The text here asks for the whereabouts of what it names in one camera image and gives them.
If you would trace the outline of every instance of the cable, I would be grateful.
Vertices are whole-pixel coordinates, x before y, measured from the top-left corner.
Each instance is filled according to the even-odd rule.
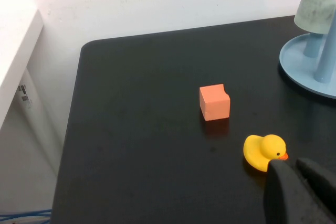
[[[50,216],[51,216],[51,209],[41,210],[41,211],[22,212],[20,214],[0,215],[0,217],[4,217],[0,219],[0,222],[22,218],[22,217],[50,217]]]

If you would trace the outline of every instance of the white shelf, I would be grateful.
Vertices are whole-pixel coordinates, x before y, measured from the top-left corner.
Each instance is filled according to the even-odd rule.
[[[0,13],[0,128],[42,27],[36,8]]]

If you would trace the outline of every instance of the light blue stand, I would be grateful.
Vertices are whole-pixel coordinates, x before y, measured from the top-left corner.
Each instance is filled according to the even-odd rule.
[[[329,34],[305,34],[287,42],[280,64],[298,85],[316,94],[336,99],[336,15]]]

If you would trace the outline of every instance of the duck head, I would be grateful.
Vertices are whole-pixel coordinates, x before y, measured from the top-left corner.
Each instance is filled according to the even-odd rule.
[[[277,135],[267,135],[262,138],[260,151],[268,159],[288,159],[286,153],[286,144],[284,140]]]

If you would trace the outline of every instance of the white wall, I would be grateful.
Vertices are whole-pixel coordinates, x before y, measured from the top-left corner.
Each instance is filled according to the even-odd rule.
[[[80,48],[91,40],[293,15],[300,0],[35,0],[45,27],[28,69],[65,136]]]
[[[56,176],[16,102],[0,130],[0,212],[51,208]]]

